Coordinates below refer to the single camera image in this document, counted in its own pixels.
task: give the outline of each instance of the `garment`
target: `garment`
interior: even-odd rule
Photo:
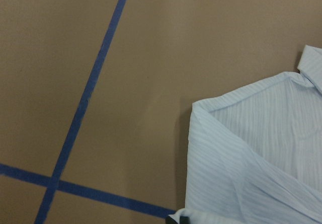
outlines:
[[[298,69],[193,104],[179,222],[322,223],[322,49]]]

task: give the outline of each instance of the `light blue fabric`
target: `light blue fabric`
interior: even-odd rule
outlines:
[[[322,49],[306,46],[298,68],[193,104],[173,219],[322,223]]]

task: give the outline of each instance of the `folded fabric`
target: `folded fabric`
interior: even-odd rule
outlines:
[[[186,208],[204,223],[322,223],[322,49],[283,72],[193,104]]]

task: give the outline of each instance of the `blue tape strip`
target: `blue tape strip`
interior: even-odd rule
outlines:
[[[0,164],[0,174],[45,187],[50,180],[47,176],[3,164]],[[171,209],[61,180],[59,181],[57,190],[160,218],[166,218],[166,216],[175,213],[175,211]]]
[[[75,142],[79,128],[81,127],[81,122],[82,122],[82,119],[83,119],[85,112],[87,110],[87,106],[89,104],[89,99],[91,98],[92,92],[93,92],[95,85],[97,83],[99,74],[101,72],[101,69],[102,69],[102,66],[103,66],[103,63],[105,60],[105,57],[107,55],[107,52],[108,52],[109,47],[111,45],[115,30],[116,30],[118,22],[120,20],[125,2],[126,2],[126,0],[118,0],[118,2],[116,4],[116,8],[114,10],[109,28],[105,34],[101,49],[100,49],[100,51],[97,55],[97,58],[95,60],[92,72],[91,72],[90,77],[87,81],[83,95],[80,99],[78,108],[75,112],[74,118],[72,120],[69,131],[67,133],[65,143],[64,143],[62,150],[59,154],[55,169],[54,169],[52,176],[49,180],[45,195],[44,195],[42,203],[39,207],[38,214],[37,214],[35,222],[34,222],[35,224],[43,224],[46,220],[47,214],[49,212],[51,203],[54,198],[55,191],[58,188],[59,179],[60,179],[61,174],[66,166],[68,157],[70,155],[71,149],[72,149],[73,144]]]

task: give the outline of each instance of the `striped cloth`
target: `striped cloth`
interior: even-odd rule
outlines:
[[[322,49],[298,68],[193,104],[175,221],[322,223]]]

